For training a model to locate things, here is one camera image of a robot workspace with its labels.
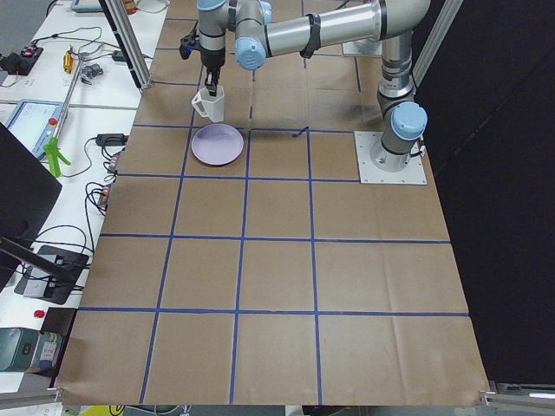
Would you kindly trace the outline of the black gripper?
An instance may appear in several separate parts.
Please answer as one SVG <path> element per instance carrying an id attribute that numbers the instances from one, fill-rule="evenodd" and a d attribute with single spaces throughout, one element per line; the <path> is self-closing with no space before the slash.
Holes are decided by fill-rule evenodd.
<path id="1" fill-rule="evenodd" d="M 205 87 L 210 96 L 218 95 L 219 71 L 225 65 L 225 48 L 219 50 L 202 49 L 201 62 L 207 69 Z"/>

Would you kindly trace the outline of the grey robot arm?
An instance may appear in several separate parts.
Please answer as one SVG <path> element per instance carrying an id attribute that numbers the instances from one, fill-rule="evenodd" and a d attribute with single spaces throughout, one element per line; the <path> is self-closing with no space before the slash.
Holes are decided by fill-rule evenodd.
<path id="1" fill-rule="evenodd" d="M 376 100 L 389 120 L 392 106 L 413 99 L 411 37 L 429 7 L 428 1 L 365 1 L 274 23 L 265 1 L 199 1 L 193 45 L 207 70 L 206 91 L 217 98 L 226 35 L 234 35 L 232 57 L 252 76 L 252 127 L 358 129 L 364 101 L 354 93 L 364 91 L 362 68 L 355 55 L 334 55 L 334 49 L 380 44 Z"/>

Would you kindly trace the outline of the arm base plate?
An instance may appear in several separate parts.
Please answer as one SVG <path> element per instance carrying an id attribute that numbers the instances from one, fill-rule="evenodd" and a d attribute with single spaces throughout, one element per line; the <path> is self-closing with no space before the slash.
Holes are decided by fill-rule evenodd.
<path id="1" fill-rule="evenodd" d="M 382 132 L 354 131 L 360 182 L 364 185 L 427 184 L 423 156 L 415 142 L 409 153 L 395 155 L 382 146 Z"/>
<path id="2" fill-rule="evenodd" d="M 382 43 L 370 39 L 362 39 L 342 44 L 344 56 L 380 58 L 382 56 Z"/>

